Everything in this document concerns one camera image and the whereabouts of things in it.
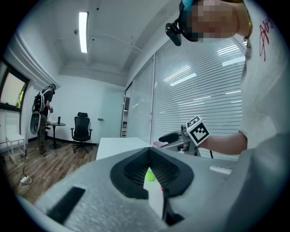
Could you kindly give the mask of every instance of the person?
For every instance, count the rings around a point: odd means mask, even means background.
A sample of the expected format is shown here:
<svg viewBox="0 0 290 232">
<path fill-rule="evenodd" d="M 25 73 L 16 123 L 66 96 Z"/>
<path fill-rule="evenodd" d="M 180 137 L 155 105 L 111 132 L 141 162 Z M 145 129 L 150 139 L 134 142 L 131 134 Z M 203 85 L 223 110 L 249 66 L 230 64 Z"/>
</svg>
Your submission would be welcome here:
<svg viewBox="0 0 290 232">
<path fill-rule="evenodd" d="M 186 36 L 197 37 L 191 41 L 235 34 L 247 41 L 240 128 L 227 137 L 209 136 L 199 148 L 239 155 L 289 132 L 289 48 L 269 15 L 251 0 L 183 0 L 183 5 Z"/>
<path fill-rule="evenodd" d="M 50 107 L 50 102 L 53 98 L 53 93 L 56 89 L 55 84 L 51 84 L 49 86 L 47 86 L 45 89 L 43 89 L 41 92 L 44 93 L 44 103 L 45 103 L 45 107 L 44 110 L 42 112 L 40 112 L 40 127 L 39 130 L 37 132 L 37 139 L 38 139 L 38 148 L 39 148 L 39 155 L 40 156 L 44 156 L 47 151 L 44 149 L 44 137 L 45 137 L 45 128 L 46 128 L 46 121 L 47 121 L 47 116 L 48 116 L 48 111 L 50 111 L 50 113 L 53 113 L 52 108 Z"/>
</svg>

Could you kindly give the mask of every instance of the ceiling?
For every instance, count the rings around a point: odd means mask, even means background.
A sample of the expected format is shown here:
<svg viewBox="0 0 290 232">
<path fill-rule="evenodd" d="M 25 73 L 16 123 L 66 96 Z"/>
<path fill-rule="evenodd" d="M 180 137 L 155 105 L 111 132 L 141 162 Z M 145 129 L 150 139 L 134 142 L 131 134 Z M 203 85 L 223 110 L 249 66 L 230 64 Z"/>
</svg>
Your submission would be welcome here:
<svg viewBox="0 0 290 232">
<path fill-rule="evenodd" d="M 41 30 L 67 65 L 113 67 L 127 73 L 152 34 L 178 10 L 180 0 L 46 0 Z M 88 14 L 88 53 L 81 53 L 78 13 Z"/>
</svg>

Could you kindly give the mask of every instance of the bag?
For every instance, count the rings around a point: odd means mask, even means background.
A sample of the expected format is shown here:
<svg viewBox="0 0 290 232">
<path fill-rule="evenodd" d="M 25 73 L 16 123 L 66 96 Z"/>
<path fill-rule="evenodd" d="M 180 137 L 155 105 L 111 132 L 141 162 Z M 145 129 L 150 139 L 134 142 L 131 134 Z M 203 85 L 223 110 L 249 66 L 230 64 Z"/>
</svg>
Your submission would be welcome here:
<svg viewBox="0 0 290 232">
<path fill-rule="evenodd" d="M 50 90 L 47 89 L 46 91 L 44 91 L 44 93 L 39 92 L 38 95 L 35 96 L 32 112 L 40 113 L 44 110 L 45 108 L 44 94 L 48 91 Z"/>
</svg>

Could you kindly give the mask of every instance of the speaker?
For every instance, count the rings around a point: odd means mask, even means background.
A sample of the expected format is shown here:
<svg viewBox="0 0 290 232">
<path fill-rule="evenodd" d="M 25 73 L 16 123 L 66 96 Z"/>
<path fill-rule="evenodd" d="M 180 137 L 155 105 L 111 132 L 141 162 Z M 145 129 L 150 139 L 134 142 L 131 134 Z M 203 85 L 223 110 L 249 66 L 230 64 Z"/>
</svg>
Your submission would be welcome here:
<svg viewBox="0 0 290 232">
<path fill-rule="evenodd" d="M 32 113 L 30 119 L 30 131 L 33 135 L 37 134 L 40 125 L 40 114 L 38 112 Z"/>
</svg>

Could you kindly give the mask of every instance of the white shirt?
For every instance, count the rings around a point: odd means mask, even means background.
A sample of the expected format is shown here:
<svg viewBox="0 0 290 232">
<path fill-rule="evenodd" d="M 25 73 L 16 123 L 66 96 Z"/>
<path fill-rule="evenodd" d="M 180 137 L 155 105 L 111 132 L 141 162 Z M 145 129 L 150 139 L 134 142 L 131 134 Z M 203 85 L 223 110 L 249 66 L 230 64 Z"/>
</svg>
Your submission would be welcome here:
<svg viewBox="0 0 290 232">
<path fill-rule="evenodd" d="M 254 1 L 244 0 L 253 31 L 241 78 L 242 121 L 247 148 L 290 131 L 289 49 L 278 27 Z"/>
</svg>

